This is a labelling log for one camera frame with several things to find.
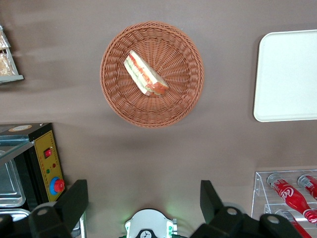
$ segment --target round wicker basket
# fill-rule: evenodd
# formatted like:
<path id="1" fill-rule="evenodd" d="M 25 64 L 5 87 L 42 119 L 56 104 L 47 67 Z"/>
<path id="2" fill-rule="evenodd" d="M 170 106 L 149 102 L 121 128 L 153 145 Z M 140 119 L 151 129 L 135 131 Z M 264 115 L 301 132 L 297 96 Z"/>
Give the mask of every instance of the round wicker basket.
<path id="1" fill-rule="evenodd" d="M 160 97 L 144 95 L 124 67 L 134 50 L 166 81 Z M 183 119 L 202 92 L 201 56 L 187 35 L 163 22 L 127 27 L 109 44 L 100 70 L 102 90 L 110 107 L 126 121 L 141 127 L 164 127 Z"/>

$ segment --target yellow control panel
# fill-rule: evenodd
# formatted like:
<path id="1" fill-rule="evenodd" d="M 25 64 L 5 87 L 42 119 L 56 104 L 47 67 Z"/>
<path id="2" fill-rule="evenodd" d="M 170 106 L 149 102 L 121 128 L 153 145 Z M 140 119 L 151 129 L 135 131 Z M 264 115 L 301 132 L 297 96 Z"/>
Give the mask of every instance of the yellow control panel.
<path id="1" fill-rule="evenodd" d="M 48 199 L 50 202 L 56 201 L 65 186 L 51 130 L 35 140 L 35 150 Z"/>

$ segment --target red button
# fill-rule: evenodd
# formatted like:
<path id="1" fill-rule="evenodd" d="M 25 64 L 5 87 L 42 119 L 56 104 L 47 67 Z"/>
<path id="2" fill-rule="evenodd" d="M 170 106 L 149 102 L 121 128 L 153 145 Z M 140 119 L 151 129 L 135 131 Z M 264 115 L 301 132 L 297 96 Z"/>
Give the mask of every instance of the red button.
<path id="1" fill-rule="evenodd" d="M 44 151 L 45 159 L 46 159 L 47 157 L 51 156 L 51 155 L 52 155 L 52 151 L 51 151 L 50 148 Z"/>
<path id="2" fill-rule="evenodd" d="M 55 192 L 63 192 L 65 188 L 65 182 L 62 179 L 58 179 L 55 181 L 54 190 Z"/>

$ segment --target sandwich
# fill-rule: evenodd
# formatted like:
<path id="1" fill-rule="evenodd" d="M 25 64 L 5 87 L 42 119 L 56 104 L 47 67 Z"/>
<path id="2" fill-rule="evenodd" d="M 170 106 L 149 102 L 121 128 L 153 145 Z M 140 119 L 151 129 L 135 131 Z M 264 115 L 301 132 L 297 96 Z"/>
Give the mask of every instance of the sandwich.
<path id="1" fill-rule="evenodd" d="M 168 90 L 168 85 L 164 79 L 133 50 L 125 59 L 124 66 L 145 95 L 160 96 Z"/>

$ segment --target coca-cola bottle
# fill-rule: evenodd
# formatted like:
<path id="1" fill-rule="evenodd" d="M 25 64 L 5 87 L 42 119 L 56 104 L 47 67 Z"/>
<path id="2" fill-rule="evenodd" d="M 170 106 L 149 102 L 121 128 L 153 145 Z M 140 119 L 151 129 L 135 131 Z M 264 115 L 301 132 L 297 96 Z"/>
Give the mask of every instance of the coca-cola bottle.
<path id="1" fill-rule="evenodd" d="M 317 200 L 317 179 L 310 175 L 302 175 L 298 178 L 297 184 Z"/>
<path id="2" fill-rule="evenodd" d="M 267 183 L 277 192 L 285 203 L 300 212 L 311 223 L 317 222 L 317 211 L 312 210 L 304 196 L 290 185 L 279 173 L 273 173 L 267 178 Z"/>
<path id="3" fill-rule="evenodd" d="M 299 232 L 299 234 L 302 235 L 303 238 L 312 238 L 307 233 L 307 231 L 301 225 L 299 225 L 299 223 L 295 220 L 295 218 L 289 211 L 278 210 L 275 214 L 285 217 L 295 227 L 295 229 Z"/>

